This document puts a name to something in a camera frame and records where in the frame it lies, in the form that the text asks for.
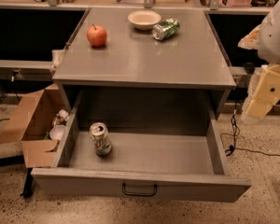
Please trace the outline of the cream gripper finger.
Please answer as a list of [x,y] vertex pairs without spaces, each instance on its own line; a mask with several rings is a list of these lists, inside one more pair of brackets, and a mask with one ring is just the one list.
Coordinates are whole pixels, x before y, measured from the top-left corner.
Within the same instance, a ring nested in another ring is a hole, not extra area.
[[280,64],[270,64],[250,78],[242,119],[264,118],[280,100]]
[[238,43],[241,49],[257,49],[259,43],[259,28],[256,26],[248,35],[245,35]]

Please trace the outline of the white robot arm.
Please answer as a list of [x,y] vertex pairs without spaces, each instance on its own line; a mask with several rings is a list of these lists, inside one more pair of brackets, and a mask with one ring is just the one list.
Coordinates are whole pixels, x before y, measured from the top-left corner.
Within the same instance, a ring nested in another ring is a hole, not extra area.
[[280,0],[248,35],[240,40],[242,49],[255,49],[268,65],[256,71],[249,81],[241,119],[256,123],[280,101]]

